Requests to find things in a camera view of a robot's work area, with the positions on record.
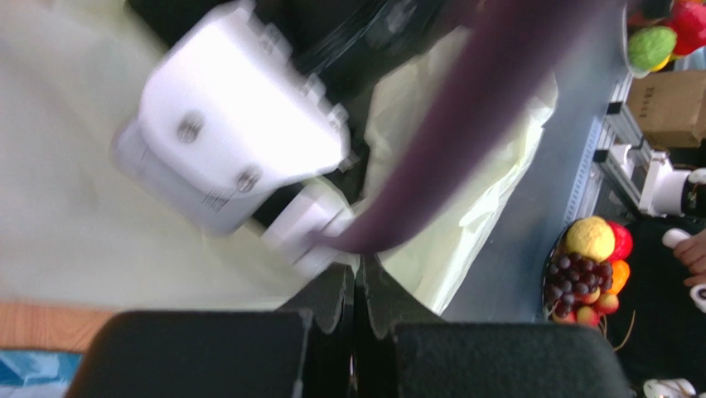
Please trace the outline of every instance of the finger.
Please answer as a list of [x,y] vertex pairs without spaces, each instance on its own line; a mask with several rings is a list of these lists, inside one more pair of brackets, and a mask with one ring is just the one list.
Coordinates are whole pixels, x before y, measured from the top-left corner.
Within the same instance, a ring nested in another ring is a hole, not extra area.
[[696,286],[697,284],[706,284],[706,274],[692,276],[691,278],[686,279],[684,284],[690,288]]
[[681,256],[684,255],[684,253],[693,249],[695,246],[696,246],[696,239],[694,239],[693,237],[688,238],[686,240],[682,240],[675,247],[675,257],[678,259],[681,259]]
[[696,260],[692,265],[690,265],[689,272],[694,275],[706,274],[706,256],[701,257],[699,260]]
[[704,256],[706,256],[706,248],[702,246],[695,246],[678,258],[682,263],[684,263],[684,265],[690,267],[699,262]]

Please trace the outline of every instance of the screw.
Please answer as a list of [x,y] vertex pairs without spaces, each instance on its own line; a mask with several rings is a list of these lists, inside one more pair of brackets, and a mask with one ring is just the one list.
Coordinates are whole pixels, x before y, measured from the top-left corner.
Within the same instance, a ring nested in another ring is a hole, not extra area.
[[274,50],[274,45],[272,42],[269,40],[262,40],[260,42],[261,47],[263,47],[263,50],[265,51],[265,54],[272,54],[272,51]]
[[184,115],[184,119],[176,129],[176,136],[183,143],[193,143],[204,127],[204,116],[201,112],[191,111]]
[[262,171],[257,166],[249,166],[243,170],[236,180],[238,191],[246,193],[253,190],[262,177]]

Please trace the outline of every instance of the wooden floor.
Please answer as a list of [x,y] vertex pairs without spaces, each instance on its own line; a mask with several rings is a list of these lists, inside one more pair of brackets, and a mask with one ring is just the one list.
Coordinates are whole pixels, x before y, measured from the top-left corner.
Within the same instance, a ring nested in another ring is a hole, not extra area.
[[0,349],[83,352],[110,311],[0,303]]

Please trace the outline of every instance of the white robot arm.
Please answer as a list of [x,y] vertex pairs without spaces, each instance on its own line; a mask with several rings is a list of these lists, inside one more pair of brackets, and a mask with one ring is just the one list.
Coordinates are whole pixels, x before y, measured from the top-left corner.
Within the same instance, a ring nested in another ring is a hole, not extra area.
[[699,206],[698,188],[701,186],[706,186],[706,169],[674,170],[666,153],[655,152],[639,209],[650,216],[706,216],[703,205]]
[[[241,1],[204,17],[149,77],[137,117],[113,142],[123,172],[215,235],[348,156],[346,111],[289,65],[289,44],[253,10]],[[335,235],[352,213],[332,190],[295,195],[263,239],[313,276],[337,253],[313,249],[309,232]]]

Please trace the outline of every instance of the blue cloth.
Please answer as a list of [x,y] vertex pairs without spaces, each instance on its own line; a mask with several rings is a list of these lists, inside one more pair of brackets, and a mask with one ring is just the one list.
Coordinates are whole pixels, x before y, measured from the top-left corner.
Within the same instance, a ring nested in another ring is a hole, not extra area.
[[80,360],[63,352],[0,351],[0,386],[68,385]]

